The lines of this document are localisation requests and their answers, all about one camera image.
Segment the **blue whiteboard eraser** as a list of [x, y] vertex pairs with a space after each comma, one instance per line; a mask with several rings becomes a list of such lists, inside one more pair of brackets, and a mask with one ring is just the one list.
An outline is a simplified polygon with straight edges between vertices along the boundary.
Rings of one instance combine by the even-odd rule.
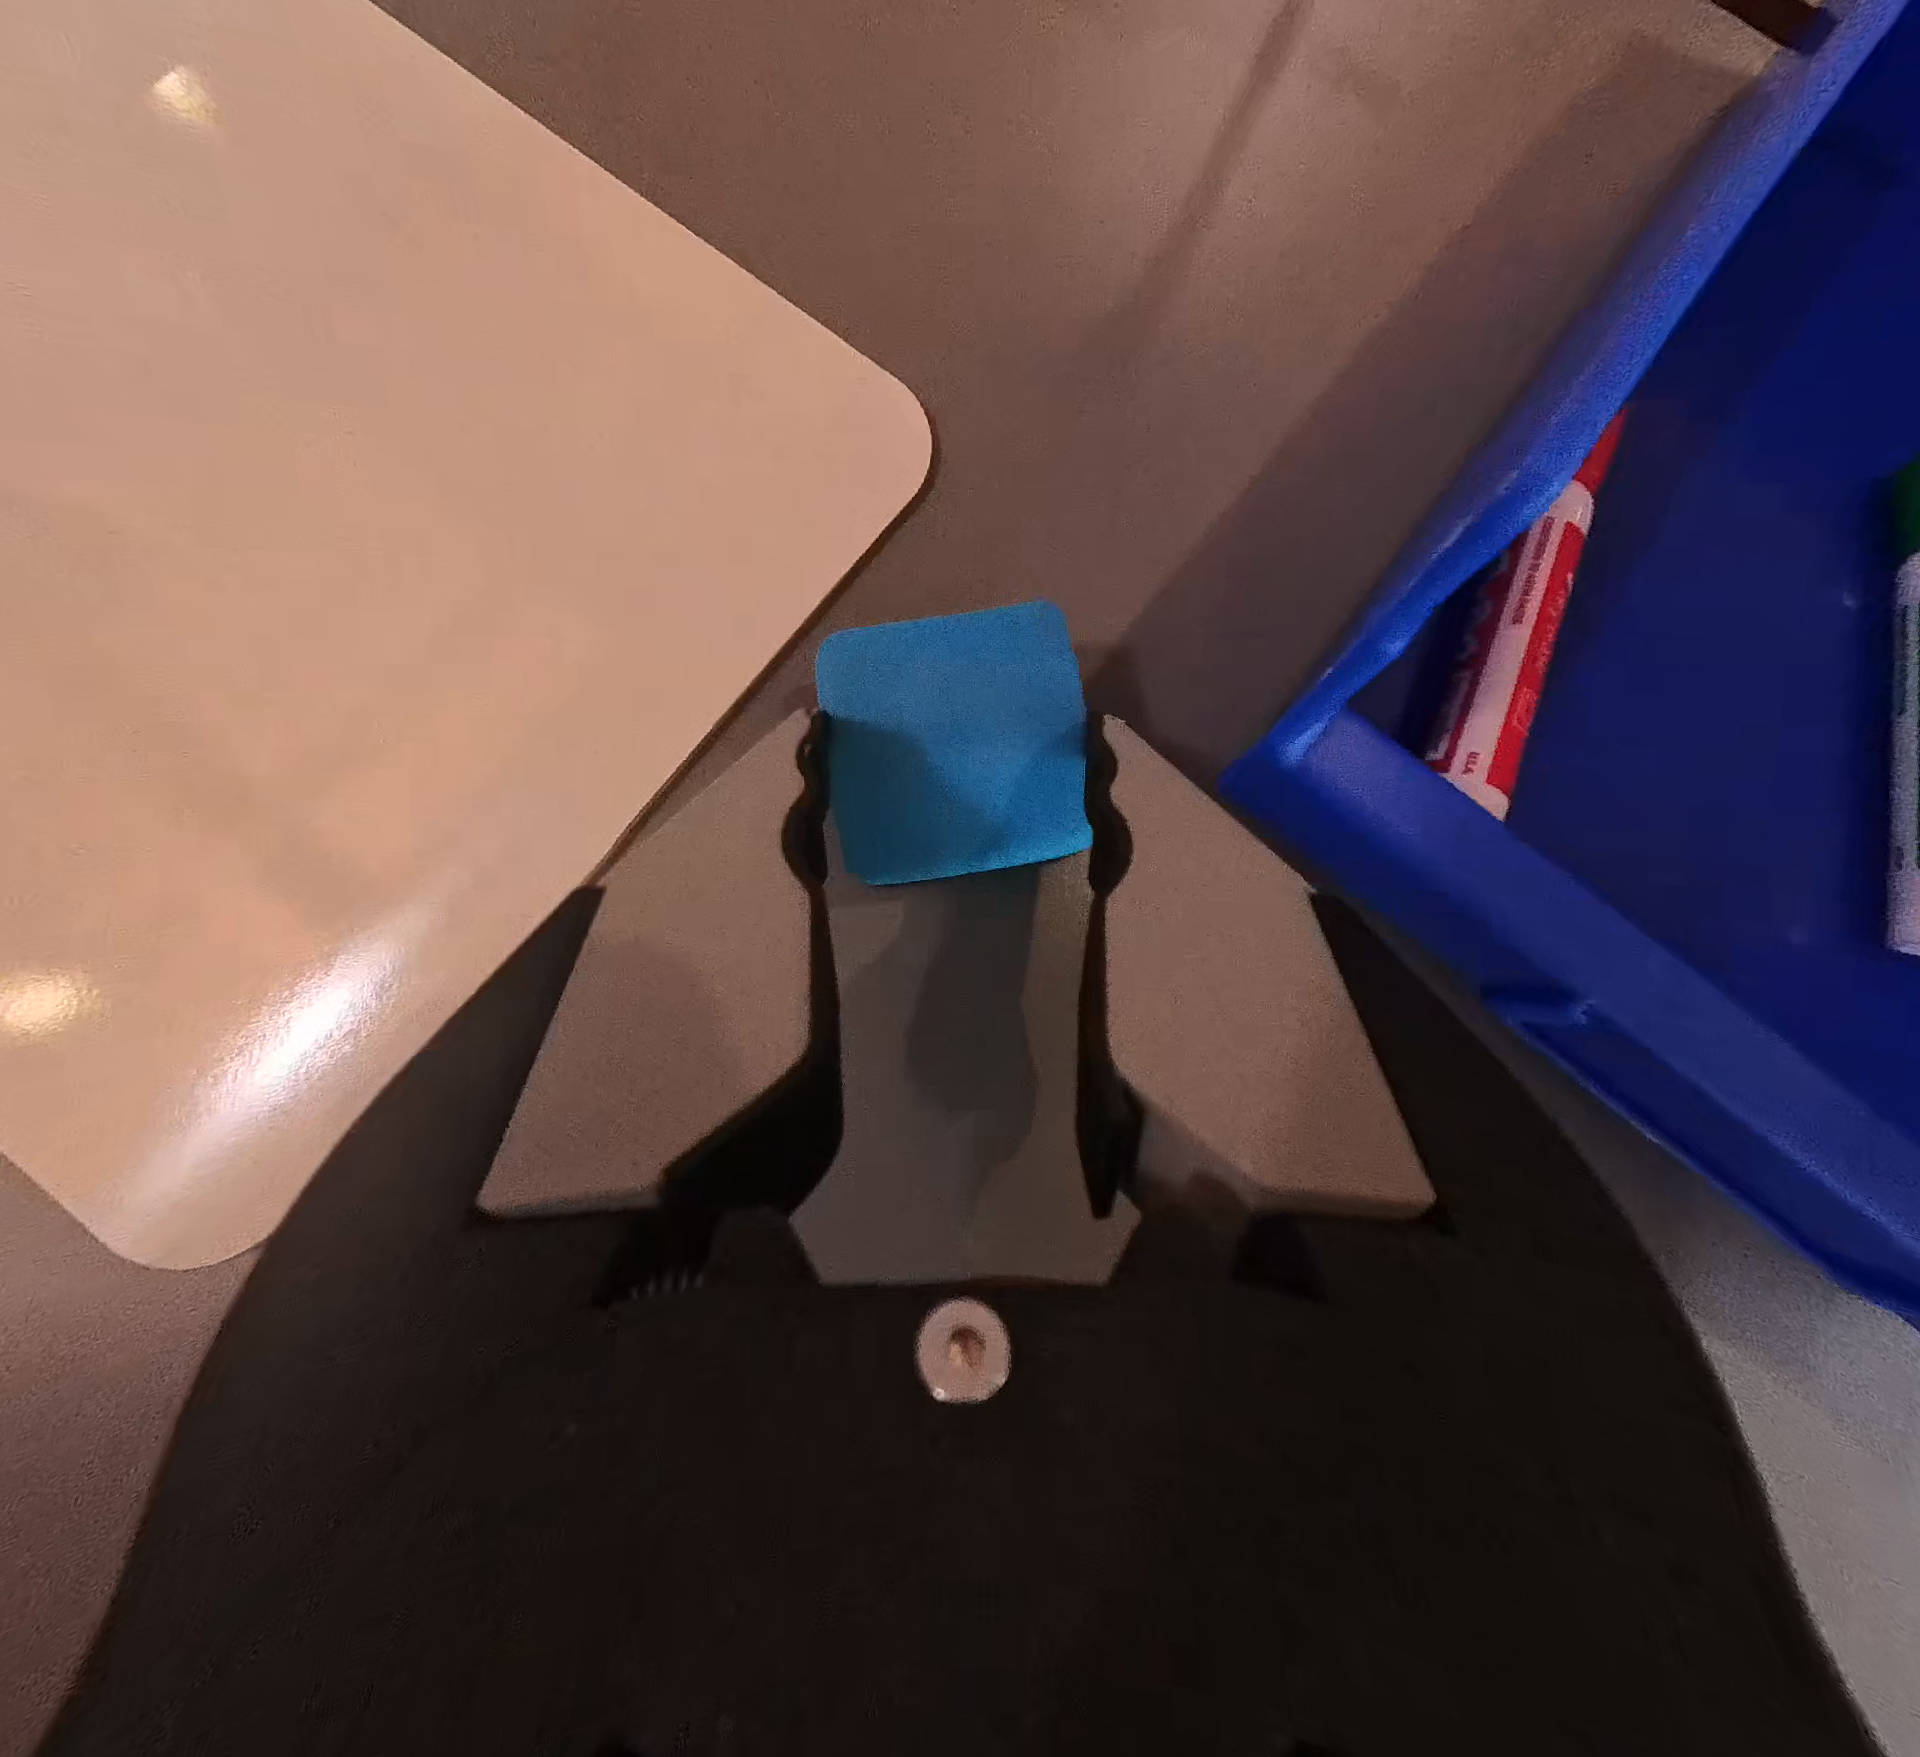
[[823, 643], [828, 803], [857, 880], [959, 880], [1093, 848], [1091, 713], [1073, 648], [1047, 599]]

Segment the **white whiteboard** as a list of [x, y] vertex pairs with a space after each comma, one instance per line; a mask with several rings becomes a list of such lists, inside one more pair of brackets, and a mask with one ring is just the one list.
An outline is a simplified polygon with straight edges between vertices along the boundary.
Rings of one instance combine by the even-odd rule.
[[5, 1159], [277, 1230], [928, 481], [371, 0], [2, 0]]

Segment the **red dry erase marker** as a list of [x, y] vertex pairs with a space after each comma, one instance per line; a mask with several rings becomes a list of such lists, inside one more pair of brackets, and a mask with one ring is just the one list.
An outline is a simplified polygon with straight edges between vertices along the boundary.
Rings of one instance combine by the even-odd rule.
[[1573, 481], [1470, 594], [1458, 651], [1423, 761], [1496, 820], [1514, 805], [1555, 648], [1573, 603], [1599, 490], [1629, 408], [1600, 431]]

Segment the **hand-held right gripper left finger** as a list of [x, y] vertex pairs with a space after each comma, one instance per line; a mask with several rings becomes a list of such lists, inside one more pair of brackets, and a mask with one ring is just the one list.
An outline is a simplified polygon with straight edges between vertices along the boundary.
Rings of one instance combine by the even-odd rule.
[[826, 723], [795, 714], [597, 889], [478, 1206], [793, 1213], [843, 1145]]

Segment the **blue plastic bin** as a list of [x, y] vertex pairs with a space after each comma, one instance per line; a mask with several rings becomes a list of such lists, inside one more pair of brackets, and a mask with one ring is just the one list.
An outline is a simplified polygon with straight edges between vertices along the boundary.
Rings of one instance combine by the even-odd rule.
[[[1917, 1325], [1884, 947], [1917, 0], [1829, 0], [1220, 774], [1248, 823], [1841, 1288]], [[1625, 416], [1508, 823], [1407, 746], [1463, 599]]]

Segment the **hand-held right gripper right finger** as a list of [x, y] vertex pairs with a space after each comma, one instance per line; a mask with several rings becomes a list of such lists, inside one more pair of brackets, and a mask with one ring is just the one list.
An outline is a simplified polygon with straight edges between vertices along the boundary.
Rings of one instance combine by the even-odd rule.
[[1099, 1214], [1419, 1218], [1436, 1191], [1308, 880], [1117, 716], [1086, 739], [1076, 1146]]

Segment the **green dry erase marker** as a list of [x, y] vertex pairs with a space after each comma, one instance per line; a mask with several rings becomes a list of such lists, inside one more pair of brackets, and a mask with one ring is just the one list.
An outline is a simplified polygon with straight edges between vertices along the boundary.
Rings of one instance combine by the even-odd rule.
[[1884, 942], [1918, 956], [1918, 459], [1891, 481]]

